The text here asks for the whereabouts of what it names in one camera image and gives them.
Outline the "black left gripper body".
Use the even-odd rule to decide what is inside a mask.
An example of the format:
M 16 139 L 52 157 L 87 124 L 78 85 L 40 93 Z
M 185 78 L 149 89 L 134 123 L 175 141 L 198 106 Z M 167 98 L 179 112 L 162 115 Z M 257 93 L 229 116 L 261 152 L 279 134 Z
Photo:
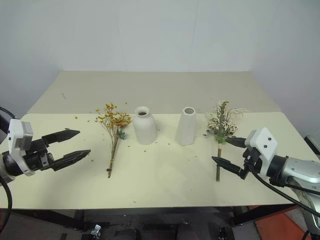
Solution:
M 55 171 L 53 155 L 47 149 L 52 143 L 54 142 L 49 138 L 40 138 L 31 142 L 30 148 L 25 151 L 25 155 L 23 156 L 30 170 L 44 171 L 53 169 Z

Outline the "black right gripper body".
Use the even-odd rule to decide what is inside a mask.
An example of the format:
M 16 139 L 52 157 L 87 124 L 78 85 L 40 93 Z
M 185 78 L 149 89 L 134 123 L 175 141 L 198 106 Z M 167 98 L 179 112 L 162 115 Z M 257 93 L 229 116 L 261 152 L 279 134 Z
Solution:
M 262 160 L 260 159 L 260 152 L 253 147 L 252 149 L 247 148 L 243 153 L 244 158 L 243 169 L 239 171 L 241 179 L 245 179 L 248 173 L 252 173 L 254 176 L 260 173 L 262 168 Z

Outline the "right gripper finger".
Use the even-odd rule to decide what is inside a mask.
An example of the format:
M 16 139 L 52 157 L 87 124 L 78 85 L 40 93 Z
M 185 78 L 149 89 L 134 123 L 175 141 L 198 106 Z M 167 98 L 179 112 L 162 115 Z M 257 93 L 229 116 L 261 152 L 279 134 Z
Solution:
M 231 163 L 229 160 L 226 160 L 221 157 L 212 156 L 211 157 L 217 164 L 218 167 L 223 168 L 233 174 L 236 174 L 237 176 L 243 176 L 244 170 L 233 163 Z
M 225 141 L 235 147 L 238 147 L 238 148 L 247 148 L 245 142 L 246 142 L 246 138 L 243 138 L 243 137 L 228 137 L 225 139 Z

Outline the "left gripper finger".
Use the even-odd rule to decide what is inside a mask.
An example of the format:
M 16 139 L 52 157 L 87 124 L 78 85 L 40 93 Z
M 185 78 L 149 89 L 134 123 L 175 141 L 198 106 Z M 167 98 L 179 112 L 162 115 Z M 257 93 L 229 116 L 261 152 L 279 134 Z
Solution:
M 84 159 L 90 152 L 90 149 L 86 149 L 68 153 L 64 155 L 62 158 L 54 160 L 50 164 L 50 168 L 53 169 L 55 172 L 64 169 Z
M 66 128 L 65 130 L 62 130 L 59 132 L 54 132 L 54 133 L 42 136 L 41 138 L 45 142 L 45 145 L 47 147 L 49 147 L 50 144 L 67 141 L 67 140 L 75 137 L 79 133 L 80 133 L 79 130 L 73 130 L 73 129 Z

